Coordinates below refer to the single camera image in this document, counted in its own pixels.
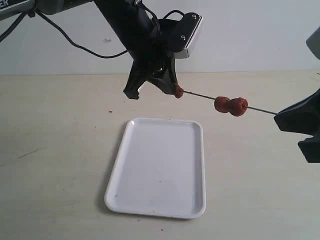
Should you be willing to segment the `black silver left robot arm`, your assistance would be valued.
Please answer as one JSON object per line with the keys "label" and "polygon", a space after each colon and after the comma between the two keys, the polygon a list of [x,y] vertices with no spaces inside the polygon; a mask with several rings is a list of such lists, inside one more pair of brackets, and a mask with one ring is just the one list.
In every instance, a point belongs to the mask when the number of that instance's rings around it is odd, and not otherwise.
{"label": "black silver left robot arm", "polygon": [[132,66],[123,93],[137,100],[144,83],[149,82],[166,95],[180,98],[183,90],[175,73],[175,57],[169,48],[171,30],[141,0],[93,0],[102,19],[107,22],[125,50],[114,55],[101,55],[75,43],[50,16],[87,4],[86,0],[2,0],[0,18],[17,18],[0,35],[5,40],[25,17],[38,16],[59,31],[75,48],[101,59],[114,59],[124,54],[132,58]]}

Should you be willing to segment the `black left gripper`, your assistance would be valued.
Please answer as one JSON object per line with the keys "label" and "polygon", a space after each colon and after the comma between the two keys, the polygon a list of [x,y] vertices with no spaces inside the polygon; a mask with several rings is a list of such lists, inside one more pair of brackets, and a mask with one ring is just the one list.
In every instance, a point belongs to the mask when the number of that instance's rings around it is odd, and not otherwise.
{"label": "black left gripper", "polygon": [[164,94],[174,95],[175,58],[185,57],[185,19],[133,18],[127,28],[127,50],[133,62],[124,94],[138,100],[139,88],[148,80]]}

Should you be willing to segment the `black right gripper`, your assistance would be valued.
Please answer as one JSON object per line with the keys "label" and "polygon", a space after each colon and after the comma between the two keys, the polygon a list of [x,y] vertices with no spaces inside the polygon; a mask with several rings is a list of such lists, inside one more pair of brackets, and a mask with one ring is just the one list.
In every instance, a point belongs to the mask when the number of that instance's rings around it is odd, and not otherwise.
{"label": "black right gripper", "polygon": [[291,105],[274,116],[274,121],[283,132],[311,135],[298,142],[308,163],[320,162],[320,90],[312,96]]}

